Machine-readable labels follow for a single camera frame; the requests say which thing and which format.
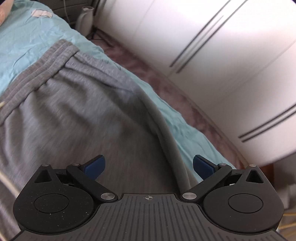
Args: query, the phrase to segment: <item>white wardrobe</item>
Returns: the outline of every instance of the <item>white wardrobe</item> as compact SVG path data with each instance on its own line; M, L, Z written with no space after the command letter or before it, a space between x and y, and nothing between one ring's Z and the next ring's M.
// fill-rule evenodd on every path
M249 163L296 151L292 0L108 0L95 25L166 75Z

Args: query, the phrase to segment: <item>white electric kettle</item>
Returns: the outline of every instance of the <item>white electric kettle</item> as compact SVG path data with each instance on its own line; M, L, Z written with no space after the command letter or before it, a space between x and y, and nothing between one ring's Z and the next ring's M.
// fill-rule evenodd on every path
M81 35L87 36L91 32L91 27L94 19L94 8L85 6L82 8L81 14L79 15L75 30Z

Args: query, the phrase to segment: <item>light blue bedsheet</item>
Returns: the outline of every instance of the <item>light blue bedsheet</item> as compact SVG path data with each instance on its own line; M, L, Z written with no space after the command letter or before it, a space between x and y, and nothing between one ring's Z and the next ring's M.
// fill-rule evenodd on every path
M35 1L15 0L10 15L0 26L0 95L18 74L36 62L56 41L66 39L81 51L115 64L146 92L163 114L185 164L192 170L198 181L201 181L201 178L192 167L192 160L196 154L216 164L224 162L231 165L201 132L187 125L181 114L163 101L149 84L110 60L100 47L71 29L57 15L54 14L52 18L35 18L30 15L33 9L51 11L47 6Z

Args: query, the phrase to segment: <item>gray cable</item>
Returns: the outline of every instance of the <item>gray cable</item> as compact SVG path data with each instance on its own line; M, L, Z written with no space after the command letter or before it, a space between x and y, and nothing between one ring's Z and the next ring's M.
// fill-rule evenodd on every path
M69 20L68 14L67 14L67 10L66 10L66 0L63 0L63 2L64 2L64 10L65 10L65 14L67 17L67 21L68 21L68 23L70 23L70 20Z

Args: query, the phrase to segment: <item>metal screw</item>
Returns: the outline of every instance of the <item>metal screw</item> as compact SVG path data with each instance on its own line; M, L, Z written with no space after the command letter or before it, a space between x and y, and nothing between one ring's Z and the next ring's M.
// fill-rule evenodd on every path
M115 195L110 192L105 192L101 195L101 198L104 200L111 200L111 199L115 198Z
M187 200L193 200L193 199L196 199L197 196L193 192L186 192L186 193L183 193L182 197Z

